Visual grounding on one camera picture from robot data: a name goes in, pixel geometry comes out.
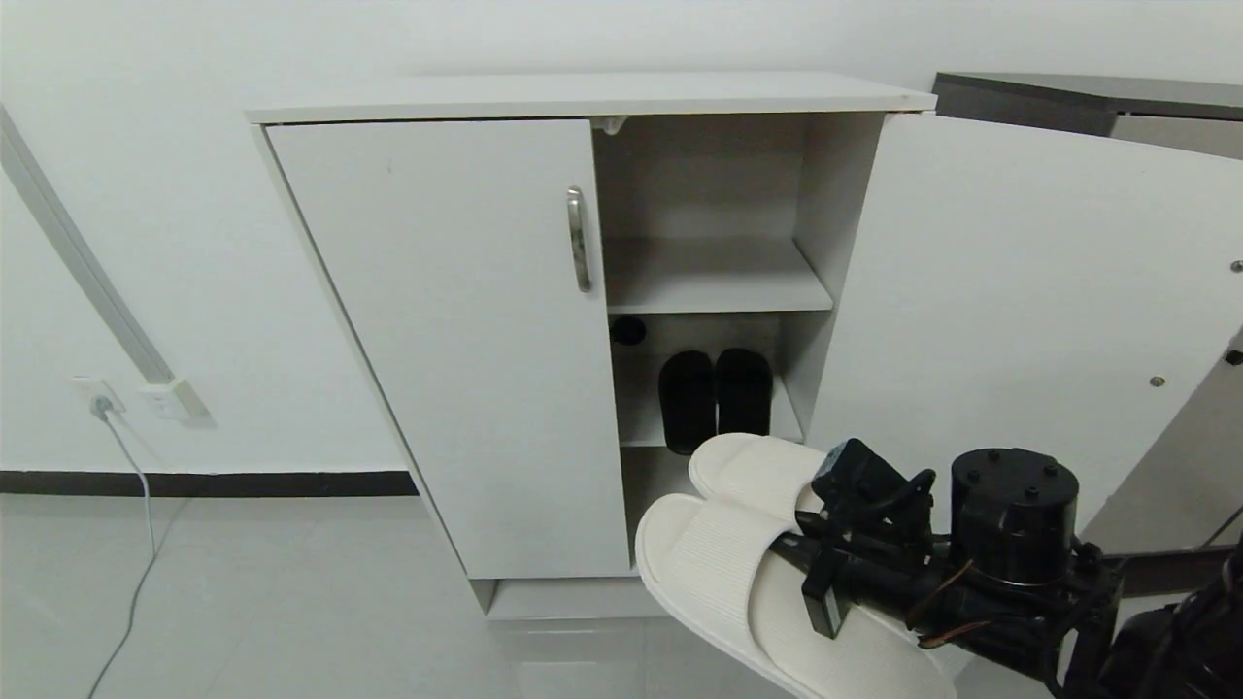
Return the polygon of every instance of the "black knob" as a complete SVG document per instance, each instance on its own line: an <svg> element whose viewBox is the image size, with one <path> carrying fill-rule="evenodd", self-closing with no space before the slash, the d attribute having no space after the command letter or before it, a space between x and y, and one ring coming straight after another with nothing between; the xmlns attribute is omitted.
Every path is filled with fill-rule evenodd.
<svg viewBox="0 0 1243 699"><path fill-rule="evenodd" d="M633 346L648 337L648 326L634 316L622 316L613 321L609 337L618 345Z"/></svg>

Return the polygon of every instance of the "white wall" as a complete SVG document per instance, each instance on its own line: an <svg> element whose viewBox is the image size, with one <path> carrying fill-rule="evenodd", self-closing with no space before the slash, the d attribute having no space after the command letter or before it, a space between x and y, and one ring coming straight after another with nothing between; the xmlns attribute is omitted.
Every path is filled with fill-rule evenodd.
<svg viewBox="0 0 1243 699"><path fill-rule="evenodd" d="M1208 2L29 2L4 5L0 97L112 281L218 423L149 418L138 373L7 182L6 469L118 470L65 378L107 378L184 471L401 468L272 194L241 111L413 72L936 70L1243 82L1239 5Z"/></svg>

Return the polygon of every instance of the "power outlet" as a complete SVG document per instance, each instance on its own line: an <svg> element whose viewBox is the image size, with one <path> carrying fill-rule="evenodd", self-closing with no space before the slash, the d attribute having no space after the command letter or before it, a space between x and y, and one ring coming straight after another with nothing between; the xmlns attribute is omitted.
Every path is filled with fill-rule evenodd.
<svg viewBox="0 0 1243 699"><path fill-rule="evenodd" d="M108 382L102 378L75 376L70 377L70 386L73 387L73 393L83 403L86 403L87 407L91 407L91 400L94 400L96 396L106 396L108 400L112 400L113 412L126 412L126 405L121 402L121 398L117 398L117 394L112 392L112 387L109 387Z"/></svg>

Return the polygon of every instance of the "white shoe cabinet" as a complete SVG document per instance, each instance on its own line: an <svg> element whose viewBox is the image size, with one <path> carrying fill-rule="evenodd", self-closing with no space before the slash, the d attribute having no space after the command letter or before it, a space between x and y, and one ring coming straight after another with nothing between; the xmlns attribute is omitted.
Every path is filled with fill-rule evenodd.
<svg viewBox="0 0 1243 699"><path fill-rule="evenodd" d="M492 617L624 616L634 524L689 489L656 396L677 351L762 352L774 434L907 473L1053 454L1083 526L1237 331L1243 162L935 100L814 72L410 77L249 117ZM612 346L618 315L648 340Z"/></svg>

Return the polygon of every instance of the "open cabinet door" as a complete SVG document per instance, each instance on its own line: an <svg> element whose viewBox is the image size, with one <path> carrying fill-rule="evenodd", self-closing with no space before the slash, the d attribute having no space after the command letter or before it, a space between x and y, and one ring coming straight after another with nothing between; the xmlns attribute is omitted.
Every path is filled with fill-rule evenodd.
<svg viewBox="0 0 1243 699"><path fill-rule="evenodd" d="M1081 530L1243 320L1243 162L895 116L881 131L808 442L895 468L1055 456Z"/></svg>

